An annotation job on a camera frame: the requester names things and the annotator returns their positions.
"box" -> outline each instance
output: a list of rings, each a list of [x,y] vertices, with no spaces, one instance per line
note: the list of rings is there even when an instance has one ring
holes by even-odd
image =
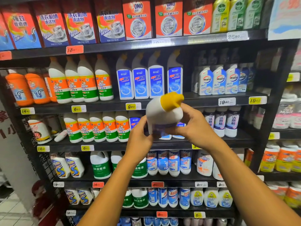
[[[156,37],[181,36],[183,0],[155,0]]]
[[[126,40],[152,38],[150,0],[122,0]]]
[[[98,42],[89,0],[61,0],[72,45]]]
[[[184,0],[184,35],[208,34],[213,0]]]
[[[10,33],[4,22],[4,18],[0,13],[0,51],[8,51],[15,49]]]
[[[70,45],[58,1],[37,1],[32,6],[36,13],[45,47]]]
[[[125,41],[121,0],[94,0],[101,43]]]
[[[4,6],[2,13],[17,49],[42,47],[27,3]]]

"dettol bottle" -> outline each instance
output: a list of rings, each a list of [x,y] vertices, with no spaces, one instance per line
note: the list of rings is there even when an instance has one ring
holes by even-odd
[[[65,74],[73,102],[83,102],[82,81],[77,73],[77,65],[71,56],[67,56]]]
[[[215,0],[213,4],[213,15],[211,32],[226,32],[229,18],[229,0]]]
[[[242,30],[246,12],[246,0],[231,0],[228,31]]]
[[[114,99],[110,69],[101,54],[97,54],[95,76],[100,100],[109,101]]]
[[[243,29],[258,29],[263,0],[248,0]]]
[[[96,102],[99,94],[96,87],[94,71],[86,60],[85,55],[79,55],[80,61],[77,66],[77,73],[82,82],[82,94],[85,102]]]
[[[50,57],[49,65],[49,77],[51,79],[51,84],[55,90],[55,96],[59,104],[65,104],[72,102],[70,90],[68,87],[65,69],[58,63],[56,57]]]

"green label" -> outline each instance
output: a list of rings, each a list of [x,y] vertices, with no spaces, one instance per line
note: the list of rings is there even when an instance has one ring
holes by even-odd
[[[110,88],[110,89],[100,89],[98,91],[99,91],[99,96],[100,97],[107,97],[107,96],[112,96],[113,95],[112,88]]]
[[[89,90],[89,91],[84,91],[82,93],[84,95],[84,98],[95,98],[95,97],[98,97],[98,92],[97,92],[97,89],[95,90]]]
[[[82,137],[81,132],[74,133],[74,134],[68,134],[70,140],[78,140],[79,138]]]
[[[133,195],[130,194],[129,196],[125,196],[122,206],[128,207],[131,206],[132,204],[133,204]]]
[[[133,172],[133,176],[140,177],[146,175],[148,173],[148,166],[146,161],[143,163],[139,163]]]
[[[70,91],[57,92],[55,93],[55,96],[58,100],[71,98]]]
[[[117,136],[118,136],[118,132],[117,132],[117,131],[111,132],[111,133],[106,133],[106,137],[107,137],[108,139],[114,139],[114,138],[116,138]]]
[[[148,195],[144,197],[133,197],[134,199],[134,207],[143,208],[148,205]]]
[[[111,174],[109,161],[98,165],[92,164],[92,167],[93,167],[94,176],[97,178],[103,178]]]
[[[79,91],[71,91],[71,97],[72,98],[82,98],[83,95],[82,95],[82,91],[79,90]]]

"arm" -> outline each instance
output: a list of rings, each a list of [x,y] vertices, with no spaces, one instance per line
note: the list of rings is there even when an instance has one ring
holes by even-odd
[[[301,225],[301,218],[262,182],[212,130],[202,113],[183,104],[186,127],[166,130],[208,151],[217,164],[239,212],[248,226]]]
[[[130,133],[125,155],[78,226],[117,225],[131,176],[153,144],[153,136],[144,135],[145,124],[146,116],[143,116]]]

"price tag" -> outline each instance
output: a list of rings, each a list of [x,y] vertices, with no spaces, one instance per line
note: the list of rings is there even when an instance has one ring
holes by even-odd
[[[34,107],[21,108],[21,114],[22,115],[36,114],[36,111]]]
[[[76,210],[67,210],[66,216],[76,216]]]
[[[208,187],[208,182],[195,182],[194,186],[195,187],[200,187],[200,188],[207,188]]]
[[[236,98],[219,98],[219,106],[236,105]]]
[[[126,110],[141,110],[141,102],[126,103]]]
[[[11,55],[11,51],[1,51],[0,52],[0,60],[11,60],[12,55]]]
[[[269,140],[279,140],[280,132],[271,132],[269,135]]]
[[[157,211],[157,217],[158,218],[167,218],[167,212],[166,211]]]
[[[249,105],[264,105],[267,100],[267,96],[249,97]]]
[[[73,113],[86,113],[87,108],[86,108],[86,105],[72,105],[71,111]]]
[[[264,175],[257,175],[257,177],[259,177],[259,179],[264,182]]]
[[[66,54],[82,54],[84,53],[84,45],[73,45],[66,47]]]
[[[154,188],[162,188],[164,187],[164,182],[151,182],[151,186]]]
[[[191,148],[196,150],[196,149],[200,149],[199,147],[194,146],[193,144],[191,144]]]
[[[63,188],[64,186],[64,182],[53,182],[53,187]]]
[[[104,182],[93,182],[92,187],[93,188],[102,188],[102,187],[104,187]]]
[[[222,188],[223,188],[223,187],[227,187],[225,182],[217,182],[217,183],[216,183],[216,186],[217,186],[217,187],[222,187]]]
[[[38,152],[50,152],[50,146],[37,146]]]
[[[94,145],[81,145],[82,152],[92,152],[94,151]]]
[[[228,41],[239,41],[239,40],[248,40],[248,39],[249,36],[247,31],[227,32]]]
[[[194,218],[206,218],[205,212],[194,212]]]

